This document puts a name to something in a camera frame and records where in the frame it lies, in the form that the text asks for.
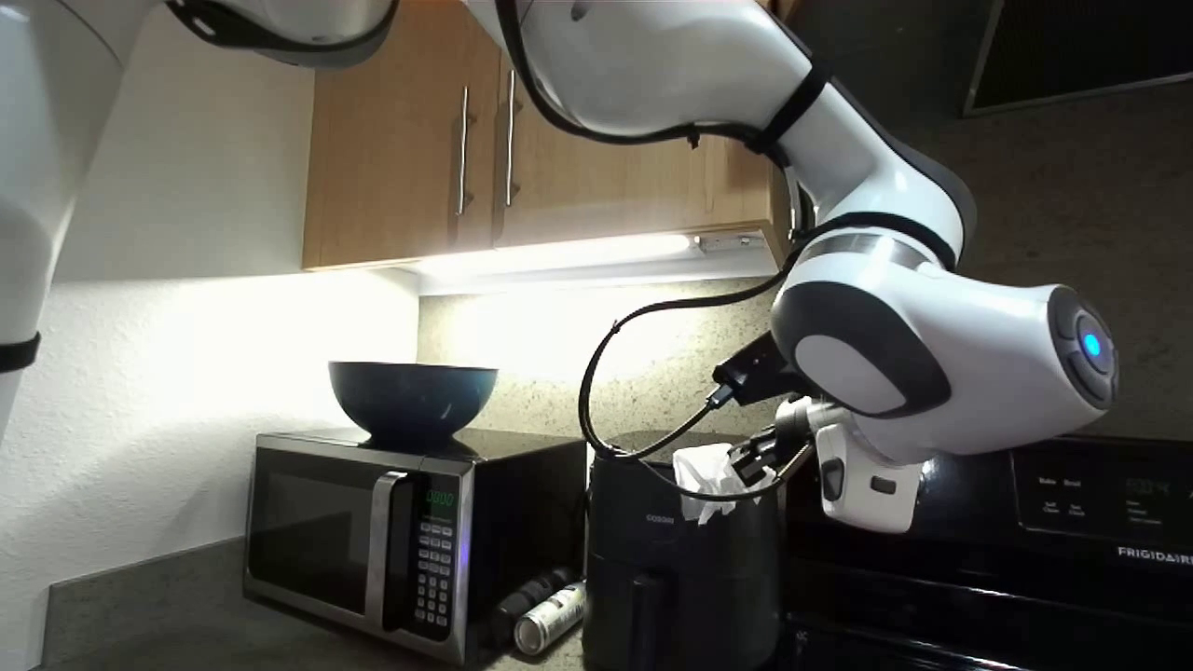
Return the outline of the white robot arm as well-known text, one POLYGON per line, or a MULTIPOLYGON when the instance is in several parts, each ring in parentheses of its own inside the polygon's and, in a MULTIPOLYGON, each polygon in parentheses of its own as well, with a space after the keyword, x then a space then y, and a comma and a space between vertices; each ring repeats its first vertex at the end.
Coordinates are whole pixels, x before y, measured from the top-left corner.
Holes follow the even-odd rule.
MULTIPOLYGON (((78 189, 152 11, 215 50, 358 66, 403 0, 0 0, 0 382, 42 346, 78 189)), ((794 210, 773 342, 843 469, 1009 451, 1107 414, 1101 315, 958 274, 968 187, 890 138, 758 0, 460 0, 537 115, 590 146, 733 142, 794 210)))

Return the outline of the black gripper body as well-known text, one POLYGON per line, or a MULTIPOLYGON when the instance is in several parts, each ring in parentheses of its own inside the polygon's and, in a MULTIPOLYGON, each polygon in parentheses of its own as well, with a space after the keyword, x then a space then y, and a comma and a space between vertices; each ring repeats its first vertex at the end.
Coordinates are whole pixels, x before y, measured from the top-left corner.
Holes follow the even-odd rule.
POLYGON ((807 459, 812 443, 812 399, 784 399, 774 420, 730 451, 733 479, 753 490, 774 481, 807 459))

